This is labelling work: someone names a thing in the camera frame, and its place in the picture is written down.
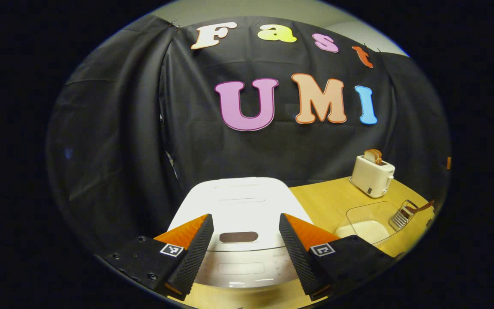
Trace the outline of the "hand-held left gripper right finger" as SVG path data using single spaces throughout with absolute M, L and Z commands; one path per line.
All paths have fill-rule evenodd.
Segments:
M 338 237 L 287 213 L 280 234 L 312 301 L 341 297 L 390 268 L 395 258 L 359 236 Z

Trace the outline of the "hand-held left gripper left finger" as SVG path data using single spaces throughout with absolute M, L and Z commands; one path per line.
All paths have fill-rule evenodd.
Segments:
M 214 232 L 205 214 L 157 237 L 137 236 L 103 260 L 118 272 L 164 297 L 190 293 Z

